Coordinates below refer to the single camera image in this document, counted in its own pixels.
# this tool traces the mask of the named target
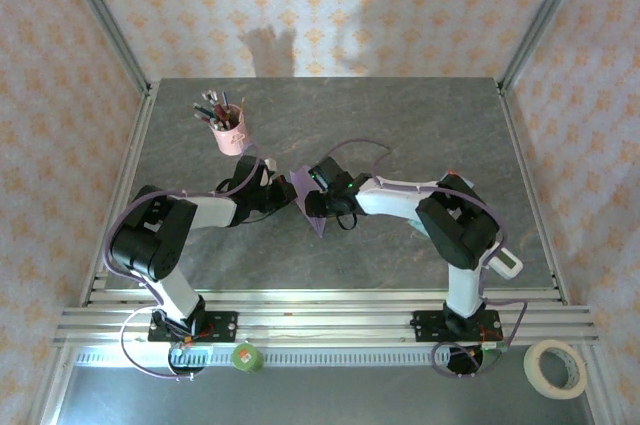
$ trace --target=pen holder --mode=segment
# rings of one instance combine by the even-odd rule
[[[231,108],[231,116],[238,117],[238,125],[231,130],[215,130],[211,128],[213,136],[216,137],[218,148],[225,155],[240,155],[244,147],[249,145],[249,135],[247,127],[244,123],[244,113],[237,105],[229,105]]]

